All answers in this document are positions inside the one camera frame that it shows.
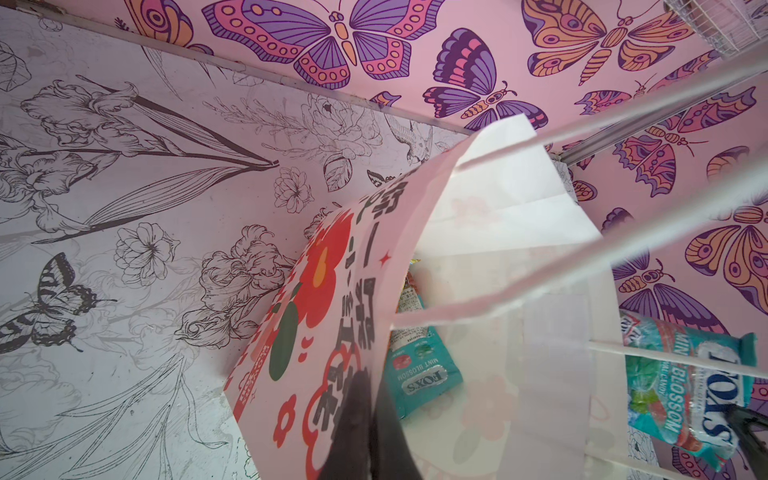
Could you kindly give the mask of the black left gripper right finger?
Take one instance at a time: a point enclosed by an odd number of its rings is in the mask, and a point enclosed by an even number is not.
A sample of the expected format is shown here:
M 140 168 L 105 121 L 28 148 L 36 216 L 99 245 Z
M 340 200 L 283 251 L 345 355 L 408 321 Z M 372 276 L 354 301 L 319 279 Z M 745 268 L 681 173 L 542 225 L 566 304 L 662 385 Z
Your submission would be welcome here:
M 379 384 L 369 433 L 370 473 L 377 480 L 422 480 L 407 444 L 394 399 Z

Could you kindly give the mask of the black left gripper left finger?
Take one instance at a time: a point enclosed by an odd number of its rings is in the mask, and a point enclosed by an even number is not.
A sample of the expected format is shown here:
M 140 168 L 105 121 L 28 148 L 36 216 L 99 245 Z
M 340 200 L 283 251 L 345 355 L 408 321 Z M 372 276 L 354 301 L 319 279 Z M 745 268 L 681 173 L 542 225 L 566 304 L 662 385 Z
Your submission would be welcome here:
M 328 457 L 318 479 L 364 480 L 369 477 L 371 390 L 369 375 L 351 379 Z

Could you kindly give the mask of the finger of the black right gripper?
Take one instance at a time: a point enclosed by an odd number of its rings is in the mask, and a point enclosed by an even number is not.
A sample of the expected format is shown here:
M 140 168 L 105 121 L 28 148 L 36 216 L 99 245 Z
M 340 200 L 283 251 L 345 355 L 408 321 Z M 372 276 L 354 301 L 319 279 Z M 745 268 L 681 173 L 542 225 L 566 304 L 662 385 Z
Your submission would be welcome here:
M 759 480 L 767 480 L 767 443 L 758 431 L 767 430 L 767 416 L 738 405 L 726 410 L 725 419 L 735 432 L 746 464 Z

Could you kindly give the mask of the teal Fox's fruits bag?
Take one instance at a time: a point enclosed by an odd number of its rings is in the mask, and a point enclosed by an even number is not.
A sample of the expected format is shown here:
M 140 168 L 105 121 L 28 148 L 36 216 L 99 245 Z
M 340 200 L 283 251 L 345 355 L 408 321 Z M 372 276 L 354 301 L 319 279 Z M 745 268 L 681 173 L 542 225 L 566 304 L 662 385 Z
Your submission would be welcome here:
M 622 310 L 623 344 L 627 347 L 713 360 L 758 365 L 757 336 L 732 337 L 681 326 Z M 731 467 L 738 438 L 725 411 L 746 407 L 754 379 L 640 356 L 625 358 L 628 424 L 696 459 L 710 473 Z

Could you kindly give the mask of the teal snack packet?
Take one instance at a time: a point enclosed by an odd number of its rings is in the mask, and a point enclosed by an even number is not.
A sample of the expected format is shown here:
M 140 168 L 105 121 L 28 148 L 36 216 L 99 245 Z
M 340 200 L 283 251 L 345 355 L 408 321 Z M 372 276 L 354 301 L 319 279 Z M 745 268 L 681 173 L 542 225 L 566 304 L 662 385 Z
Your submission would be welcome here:
M 391 332 L 384 379 L 401 420 L 463 383 L 463 375 L 433 326 Z

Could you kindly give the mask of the white paper bag with flower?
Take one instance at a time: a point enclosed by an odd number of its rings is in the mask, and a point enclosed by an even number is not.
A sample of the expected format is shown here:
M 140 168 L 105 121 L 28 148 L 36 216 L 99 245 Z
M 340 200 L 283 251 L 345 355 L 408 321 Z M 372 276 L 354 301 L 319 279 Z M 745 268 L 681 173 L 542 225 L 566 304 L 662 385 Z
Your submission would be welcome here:
M 608 287 L 613 262 L 667 243 L 767 179 L 760 159 L 733 178 L 652 220 L 603 237 L 567 193 L 546 145 L 580 144 L 580 160 L 623 134 L 763 73 L 759 42 L 722 64 L 627 105 L 537 135 L 525 121 L 494 123 L 386 188 L 345 207 L 334 242 L 341 261 L 331 303 L 307 325 L 295 300 L 310 284 L 296 264 L 278 308 L 242 354 L 225 387 L 252 461 L 264 479 L 313 479 L 337 440 L 347 381 L 359 371 L 376 394 L 390 334 L 465 325 L 456 354 L 465 374 L 493 373 L 513 356 L 523 372 L 502 436 L 469 460 L 470 475 L 581 479 L 595 462 L 620 473 L 642 464 L 617 447 L 588 444 L 599 397 L 607 429 L 626 440 L 618 396 L 626 349 Z

